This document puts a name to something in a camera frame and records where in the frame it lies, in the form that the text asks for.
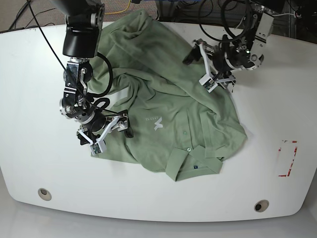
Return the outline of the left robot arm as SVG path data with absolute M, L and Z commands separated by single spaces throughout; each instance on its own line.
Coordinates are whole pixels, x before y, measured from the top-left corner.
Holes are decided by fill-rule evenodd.
M 259 68 L 264 60 L 264 47 L 271 33 L 274 21 L 274 10 L 268 1 L 245 1 L 245 24 L 242 32 L 235 35 L 227 24 L 225 11 L 230 1 L 226 0 L 220 12 L 225 34 L 221 39 L 213 38 L 218 45 L 212 46 L 203 39 L 194 40 L 194 46 L 184 58 L 183 63 L 190 65 L 203 60 L 205 75 L 199 83 L 210 93 L 215 88 L 227 89 L 235 85 L 233 72 L 239 70 L 254 70 Z

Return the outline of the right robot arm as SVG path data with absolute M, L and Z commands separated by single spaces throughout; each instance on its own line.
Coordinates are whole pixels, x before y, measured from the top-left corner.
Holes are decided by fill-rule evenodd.
M 66 35 L 63 55 L 70 59 L 64 70 L 65 88 L 60 101 L 61 113 L 68 119 L 81 123 L 77 137 L 82 145 L 96 143 L 101 139 L 98 131 L 115 119 L 114 124 L 124 131 L 127 138 L 133 137 L 127 111 L 106 110 L 113 82 L 113 71 L 109 60 L 98 52 L 102 32 L 105 5 L 99 0 L 54 0 L 53 4 L 65 15 Z M 93 77 L 90 59 L 102 59 L 109 72 L 107 88 L 100 94 L 88 91 L 88 82 Z

